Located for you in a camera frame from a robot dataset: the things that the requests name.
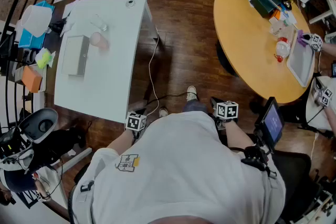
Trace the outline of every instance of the pink cup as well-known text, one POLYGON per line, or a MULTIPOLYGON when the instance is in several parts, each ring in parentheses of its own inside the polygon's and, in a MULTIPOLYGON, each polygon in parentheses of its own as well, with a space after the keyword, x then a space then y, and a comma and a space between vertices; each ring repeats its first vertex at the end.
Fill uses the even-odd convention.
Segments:
POLYGON ((95 32, 90 37, 90 44, 101 49, 108 49, 108 41, 99 33, 95 32))

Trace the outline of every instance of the white t-shirt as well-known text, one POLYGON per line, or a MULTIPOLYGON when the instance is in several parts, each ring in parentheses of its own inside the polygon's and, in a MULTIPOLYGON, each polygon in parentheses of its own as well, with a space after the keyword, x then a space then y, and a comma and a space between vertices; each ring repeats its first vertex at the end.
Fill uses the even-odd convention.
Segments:
POLYGON ((278 174, 272 187, 279 190, 279 206, 269 208, 263 173, 241 158, 220 142, 204 112, 171 114, 153 122, 121 156, 99 149, 78 186, 106 165, 94 181, 96 224, 147 224, 186 215, 212 223, 257 224, 266 223, 266 214, 274 216, 267 223, 275 223, 285 202, 281 176, 270 159, 269 167, 278 174))
MULTIPOLYGON (((336 78, 329 78, 327 76, 319 77, 321 82, 328 87, 334 95, 336 95, 336 78)), ((306 121, 310 121, 309 125, 312 127, 315 127, 317 129, 323 129, 323 130, 329 130, 331 131, 331 126, 329 124, 329 121, 327 119, 327 115, 322 110, 315 118, 313 118, 320 110, 321 106, 316 105, 314 98, 311 94, 311 91, 313 89, 313 86, 310 86, 309 96, 306 104, 306 121)), ((336 113, 336 97, 332 96, 329 106, 331 109, 336 113)))

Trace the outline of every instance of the blue screen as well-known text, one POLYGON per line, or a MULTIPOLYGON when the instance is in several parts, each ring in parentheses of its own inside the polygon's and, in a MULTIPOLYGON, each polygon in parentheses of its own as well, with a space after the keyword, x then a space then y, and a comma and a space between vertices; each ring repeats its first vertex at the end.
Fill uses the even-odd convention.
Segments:
POLYGON ((275 141, 282 129, 282 125, 274 105, 271 106, 265 117, 265 124, 272 136, 273 141, 275 141))

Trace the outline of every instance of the orange box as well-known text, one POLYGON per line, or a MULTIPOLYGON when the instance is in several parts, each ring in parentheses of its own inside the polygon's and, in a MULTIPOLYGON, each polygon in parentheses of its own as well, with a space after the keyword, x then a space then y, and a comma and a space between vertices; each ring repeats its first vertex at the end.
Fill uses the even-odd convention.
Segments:
POLYGON ((22 75, 22 82, 30 92, 37 93, 40 88, 41 81, 42 77, 37 71, 33 70, 29 66, 25 66, 22 75))

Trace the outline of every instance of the gray box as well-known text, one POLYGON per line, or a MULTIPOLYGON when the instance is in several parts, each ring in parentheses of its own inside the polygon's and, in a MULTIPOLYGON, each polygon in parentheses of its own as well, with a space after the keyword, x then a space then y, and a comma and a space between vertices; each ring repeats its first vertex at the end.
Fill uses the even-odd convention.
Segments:
POLYGON ((87 36, 68 37, 62 65, 63 74, 84 76, 89 43, 87 36))

